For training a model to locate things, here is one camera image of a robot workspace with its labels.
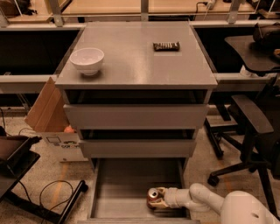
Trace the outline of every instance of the cable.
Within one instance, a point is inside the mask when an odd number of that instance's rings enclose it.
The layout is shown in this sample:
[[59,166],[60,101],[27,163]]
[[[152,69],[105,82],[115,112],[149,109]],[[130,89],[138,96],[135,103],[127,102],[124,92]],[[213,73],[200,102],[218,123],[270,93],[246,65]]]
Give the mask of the cable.
[[[8,169],[10,170],[11,174],[12,174],[16,179],[18,179],[18,176],[14,173],[14,171],[13,171],[9,166],[8,166]],[[26,196],[27,196],[27,199],[28,199],[31,203],[33,203],[32,200],[31,200],[31,198],[30,198],[30,196],[29,196],[29,193],[27,192],[27,189],[26,189],[25,185],[24,185],[20,180],[18,181],[18,183],[24,188],[24,191],[25,191],[25,194],[26,194]],[[45,190],[48,186],[50,186],[50,185],[52,185],[52,184],[55,184],[55,183],[67,183],[67,184],[70,186],[70,188],[71,188],[71,194],[70,194],[70,196],[69,196],[68,199],[66,199],[66,200],[64,200],[64,201],[61,201],[59,204],[57,204],[57,205],[51,207],[50,209],[46,209],[46,208],[44,207],[43,203],[42,203],[42,194],[43,194],[44,190]],[[39,205],[40,205],[40,208],[41,208],[41,209],[39,209],[39,211],[42,212],[42,208],[48,210],[48,212],[45,214],[45,218],[43,218],[43,220],[41,221],[41,224],[43,224],[44,221],[46,222],[46,218],[47,218],[48,214],[49,214],[55,207],[58,207],[58,206],[60,206],[60,205],[62,205],[62,204],[64,204],[64,203],[68,202],[68,201],[73,197],[73,195],[74,195],[73,186],[72,186],[68,181],[65,181],[65,180],[55,180],[55,181],[51,182],[50,184],[46,185],[46,186],[43,188],[43,190],[41,191],[40,195],[39,195]]]
[[48,212],[45,214],[45,218],[41,221],[41,224],[42,224],[44,221],[46,222],[47,215],[48,215],[55,207],[58,207],[58,206],[62,205],[63,203],[68,202],[68,201],[72,198],[72,196],[73,196],[73,194],[74,194],[74,189],[73,189],[72,185],[71,185],[69,182],[67,182],[67,181],[65,181],[65,180],[55,180],[55,181],[51,182],[50,184],[46,185],[46,186],[43,188],[43,190],[41,191],[40,195],[39,195],[39,204],[40,204],[40,206],[41,206],[42,208],[45,208],[44,205],[43,205],[43,203],[42,203],[42,194],[43,194],[44,190],[45,190],[48,186],[50,186],[50,185],[52,185],[52,184],[55,184],[55,183],[59,183],[59,182],[60,182],[60,183],[66,183],[66,184],[68,184],[68,185],[71,187],[71,191],[72,191],[72,192],[71,192],[71,194],[70,194],[70,196],[69,196],[68,199],[66,199],[66,200],[60,202],[59,204],[53,206],[52,208],[48,209]]
[[195,11],[194,17],[192,18],[192,21],[195,20],[196,14],[199,12],[199,4],[204,4],[205,6],[207,6],[208,2],[197,2],[196,3],[196,11]]
[[18,132],[18,135],[19,135],[19,136],[20,136],[20,134],[21,134],[21,132],[22,132],[23,130],[32,130],[32,131],[34,131],[33,129],[23,128],[23,129],[21,129],[21,130]]

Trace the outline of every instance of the open drawer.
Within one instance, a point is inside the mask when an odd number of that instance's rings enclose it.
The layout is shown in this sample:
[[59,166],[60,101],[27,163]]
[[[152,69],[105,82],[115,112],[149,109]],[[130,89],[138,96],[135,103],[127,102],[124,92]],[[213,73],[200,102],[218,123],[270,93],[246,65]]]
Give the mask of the open drawer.
[[152,210],[146,205],[152,187],[184,187],[181,167],[176,158],[97,160],[88,220],[79,223],[199,224],[185,208]]

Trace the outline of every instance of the black chair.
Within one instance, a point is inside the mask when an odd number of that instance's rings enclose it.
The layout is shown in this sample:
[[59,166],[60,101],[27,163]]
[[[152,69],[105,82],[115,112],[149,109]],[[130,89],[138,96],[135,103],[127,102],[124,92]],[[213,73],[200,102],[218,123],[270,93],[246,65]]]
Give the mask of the black chair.
[[228,111],[238,125],[231,127],[231,130],[244,130],[244,139],[242,143],[235,141],[226,133],[228,129],[222,131],[222,127],[219,137],[224,137],[241,152],[241,162],[213,171],[208,184],[216,186],[219,183],[218,176],[226,173],[258,170],[269,210],[278,218],[267,171],[270,169],[273,178],[280,179],[280,91],[279,87],[273,85],[276,80],[268,84],[254,102],[245,95],[232,96],[233,104]]

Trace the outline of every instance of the gray surface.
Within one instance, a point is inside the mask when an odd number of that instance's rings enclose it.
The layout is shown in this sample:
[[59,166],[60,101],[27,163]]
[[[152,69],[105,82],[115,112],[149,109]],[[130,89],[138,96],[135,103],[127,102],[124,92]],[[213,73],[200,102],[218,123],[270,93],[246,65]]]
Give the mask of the gray surface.
[[[179,42],[179,52],[154,52],[153,42]],[[75,49],[100,48],[101,71],[81,75],[68,61],[56,85],[62,88],[213,89],[216,80],[187,22],[88,23]]]
[[101,159],[96,206],[91,218],[177,218],[186,210],[151,210],[146,205],[152,187],[182,188],[179,160],[172,158]]

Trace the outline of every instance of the drawer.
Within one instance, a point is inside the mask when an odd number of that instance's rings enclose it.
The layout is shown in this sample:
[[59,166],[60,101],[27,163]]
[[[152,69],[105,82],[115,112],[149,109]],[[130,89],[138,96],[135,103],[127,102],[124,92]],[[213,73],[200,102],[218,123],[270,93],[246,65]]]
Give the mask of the drawer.
[[89,218],[79,223],[199,224],[190,220],[185,208],[149,209],[147,192],[158,186],[183,188],[178,159],[99,159],[94,172]]
[[198,129],[208,106],[199,105],[65,105],[71,125],[81,130]]
[[190,158],[195,146],[192,139],[80,140],[85,158]]

